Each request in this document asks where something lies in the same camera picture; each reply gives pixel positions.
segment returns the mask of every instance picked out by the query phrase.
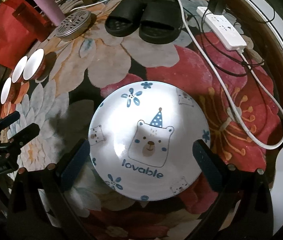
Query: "small teacup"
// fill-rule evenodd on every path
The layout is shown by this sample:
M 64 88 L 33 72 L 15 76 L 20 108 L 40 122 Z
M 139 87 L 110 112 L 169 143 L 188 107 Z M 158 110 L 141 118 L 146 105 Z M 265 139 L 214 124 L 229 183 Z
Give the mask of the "small teacup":
M 45 70 L 46 60 L 43 49 L 36 50 L 28 59 L 24 68 L 24 80 L 37 79 Z
M 14 84 L 11 82 L 11 77 L 7 78 L 0 95 L 0 102 L 2 104 L 11 102 L 16 96 Z
M 17 63 L 17 65 L 16 65 L 16 67 L 14 69 L 14 72 L 12 73 L 12 77 L 11 77 L 11 81 L 13 83 L 21 83 L 21 82 L 24 81 L 23 71 L 24 71 L 24 68 L 26 66 L 27 60 L 28 60 L 28 57 L 24 56 Z

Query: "white power strip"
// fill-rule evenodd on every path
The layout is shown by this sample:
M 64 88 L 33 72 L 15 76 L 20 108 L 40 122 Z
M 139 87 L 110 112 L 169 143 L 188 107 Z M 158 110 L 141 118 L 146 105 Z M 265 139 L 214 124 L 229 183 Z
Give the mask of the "white power strip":
M 200 17 L 203 17 L 206 10 L 207 7 L 199 6 L 197 8 L 197 13 Z M 208 10 L 204 20 L 221 40 L 227 50 L 244 49 L 247 46 L 245 40 L 225 16 L 212 14 L 211 11 Z

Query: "pink bottle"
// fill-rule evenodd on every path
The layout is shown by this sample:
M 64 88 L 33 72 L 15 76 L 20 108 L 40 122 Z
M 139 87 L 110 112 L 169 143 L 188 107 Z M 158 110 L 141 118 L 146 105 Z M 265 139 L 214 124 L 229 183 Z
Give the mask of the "pink bottle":
M 65 15 L 60 10 L 55 0 L 34 0 L 41 10 L 47 15 L 55 26 L 58 26 L 64 19 Z

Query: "slipper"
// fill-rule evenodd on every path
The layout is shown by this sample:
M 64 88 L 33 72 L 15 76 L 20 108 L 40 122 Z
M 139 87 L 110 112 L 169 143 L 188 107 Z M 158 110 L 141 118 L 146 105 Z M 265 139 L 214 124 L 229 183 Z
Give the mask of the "slipper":
M 178 38 L 183 22 L 176 2 L 150 2 L 142 15 L 139 36 L 153 44 L 167 44 Z
M 105 22 L 106 31 L 116 37 L 132 34 L 139 27 L 145 7 L 145 3 L 137 0 L 122 0 L 109 14 Z

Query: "bear illustration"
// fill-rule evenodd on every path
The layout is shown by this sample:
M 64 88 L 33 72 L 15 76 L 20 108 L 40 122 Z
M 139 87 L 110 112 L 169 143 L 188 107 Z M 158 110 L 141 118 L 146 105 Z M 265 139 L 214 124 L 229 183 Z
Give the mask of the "bear illustration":
M 179 99 L 178 103 L 180 105 L 188 105 L 188 106 L 194 107 L 195 102 L 190 95 L 188 95 L 183 90 L 180 90 L 179 88 L 177 88 L 176 90 L 177 90 L 177 95 L 178 95 L 178 99 Z
M 98 125 L 97 127 L 89 129 L 88 132 L 88 140 L 90 145 L 95 145 L 101 141 L 106 141 L 106 138 L 104 137 L 101 125 Z
M 148 166 L 163 167 L 168 157 L 169 140 L 173 132 L 172 126 L 156 127 L 139 120 L 136 134 L 128 149 L 128 157 Z
M 170 187 L 170 189 L 174 195 L 177 195 L 183 190 L 185 190 L 187 187 L 188 187 L 188 183 L 185 180 L 185 177 L 182 176 L 177 183 L 175 183 L 173 186 Z

